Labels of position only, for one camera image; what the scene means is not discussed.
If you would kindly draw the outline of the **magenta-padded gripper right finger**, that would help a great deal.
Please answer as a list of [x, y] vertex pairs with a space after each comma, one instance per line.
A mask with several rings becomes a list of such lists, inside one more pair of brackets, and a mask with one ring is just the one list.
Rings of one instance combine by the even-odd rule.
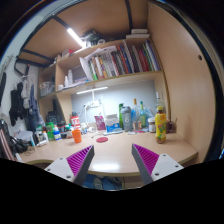
[[132, 144], [132, 155], [145, 185], [183, 169], [183, 166], [168, 154], [158, 155], [137, 144]]

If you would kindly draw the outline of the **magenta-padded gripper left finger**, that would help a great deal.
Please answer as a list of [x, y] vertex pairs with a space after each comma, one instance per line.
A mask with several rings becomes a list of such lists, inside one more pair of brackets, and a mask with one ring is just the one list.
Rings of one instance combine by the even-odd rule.
[[45, 171], [82, 186], [93, 157], [94, 146], [90, 145], [67, 158], [56, 159]]

